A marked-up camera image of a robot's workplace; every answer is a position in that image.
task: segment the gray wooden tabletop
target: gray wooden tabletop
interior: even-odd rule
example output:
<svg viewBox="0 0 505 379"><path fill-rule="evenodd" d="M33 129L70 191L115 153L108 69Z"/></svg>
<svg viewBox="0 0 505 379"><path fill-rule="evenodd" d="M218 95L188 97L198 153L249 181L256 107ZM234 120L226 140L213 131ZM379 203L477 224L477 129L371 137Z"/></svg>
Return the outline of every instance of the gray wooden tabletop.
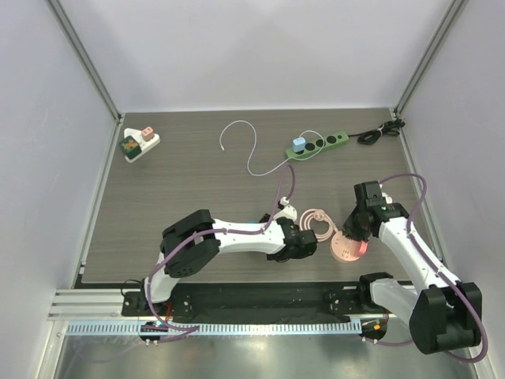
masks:
<svg viewBox="0 0 505 379"><path fill-rule="evenodd" d="M260 178L247 172L253 131L245 124L231 126L223 138L226 151L219 147L221 130L238 119L256 127L258 145L251 169L261 173L283 161L284 150L306 129L323 135L357 133L388 121L390 113L360 109L127 114L123 127L152 126L161 143L135 163L127 163L116 148L88 251L85 283L146 276L156 262L163 229L197 209L208 208L215 218L239 223L271 211L280 170ZM291 204L299 214L322 208L337 226L354 208L355 184L407 170L397 137L380 138L372 146L352 138L342 148L293 165L297 186ZM286 177L285 192L289 184ZM389 182L385 190L407 209L413 207L416 197L410 179ZM420 220L417 229L425 236ZM261 253L220 256L185 281L356 280L377 271L407 279L394 254L378 240L372 240L362 259L351 264L336 261L329 242L324 242L314 256L286 263L267 261Z"/></svg>

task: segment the blue object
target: blue object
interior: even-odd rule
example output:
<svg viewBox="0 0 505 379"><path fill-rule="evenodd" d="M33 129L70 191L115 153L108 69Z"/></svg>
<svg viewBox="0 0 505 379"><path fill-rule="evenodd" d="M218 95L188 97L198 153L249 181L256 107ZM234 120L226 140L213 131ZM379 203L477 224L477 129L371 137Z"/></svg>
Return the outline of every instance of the blue object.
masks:
<svg viewBox="0 0 505 379"><path fill-rule="evenodd" d="M305 139L303 137L299 137L293 140L294 152L303 152L304 148L305 148Z"/></svg>

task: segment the green power strip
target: green power strip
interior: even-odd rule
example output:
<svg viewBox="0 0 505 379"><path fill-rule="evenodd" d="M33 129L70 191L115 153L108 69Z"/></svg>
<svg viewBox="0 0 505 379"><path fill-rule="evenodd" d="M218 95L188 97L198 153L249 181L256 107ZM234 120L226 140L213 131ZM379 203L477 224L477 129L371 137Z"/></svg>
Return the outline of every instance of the green power strip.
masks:
<svg viewBox="0 0 505 379"><path fill-rule="evenodd" d="M288 148L286 150L286 157L293 160L306 159L321 150L321 146L323 146L322 152L327 152L328 150L347 144L349 136L345 132L339 132L326 137L324 140L324 142L321 139L307 142L301 152L294 152L292 148Z"/></svg>

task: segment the black and white robotic arm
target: black and white robotic arm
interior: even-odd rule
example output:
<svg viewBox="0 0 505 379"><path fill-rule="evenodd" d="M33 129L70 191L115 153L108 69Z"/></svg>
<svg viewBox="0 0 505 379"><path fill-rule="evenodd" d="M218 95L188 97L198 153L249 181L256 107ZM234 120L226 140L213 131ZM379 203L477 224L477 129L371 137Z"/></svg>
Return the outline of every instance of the black and white robotic arm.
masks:
<svg viewBox="0 0 505 379"><path fill-rule="evenodd" d="M317 239L314 232L301 231L294 223L296 209L283 197L279 212L264 233L237 235L232 233L209 234L186 245L172 260L159 270L151 280L151 300L165 302L181 278L199 272L212 258L221 254L260 252L267 254L269 261L284 262L289 259L310 257L316 252ZM163 232L158 264L176 246L189 236L206 230L258 231L264 229L269 215L260 223L229 223L213 219L207 209L196 211L178 221ZM144 280L144 291L148 291L148 278Z"/></svg>
<svg viewBox="0 0 505 379"><path fill-rule="evenodd" d="M481 317L478 287L462 283L445 267L413 224L407 232L409 214L382 192L378 182L358 184L354 192L357 204L344 223L344 233L357 241L368 241L370 235L379 238L398 258L415 287L415 292L407 290L385 272L369 274L360 278L362 301L386 308L409 325L414 343L425 354L478 345L481 334L476 322L440 275L461 290Z"/></svg>

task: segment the round pink extension socket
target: round pink extension socket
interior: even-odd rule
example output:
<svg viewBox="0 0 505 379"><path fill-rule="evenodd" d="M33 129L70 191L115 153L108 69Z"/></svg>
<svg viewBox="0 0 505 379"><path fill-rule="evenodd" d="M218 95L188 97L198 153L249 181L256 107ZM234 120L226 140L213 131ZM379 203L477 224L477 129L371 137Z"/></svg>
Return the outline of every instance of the round pink extension socket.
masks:
<svg viewBox="0 0 505 379"><path fill-rule="evenodd" d="M331 255L337 261L350 263L360 259L366 253L367 242L354 241L337 231L331 239Z"/></svg>

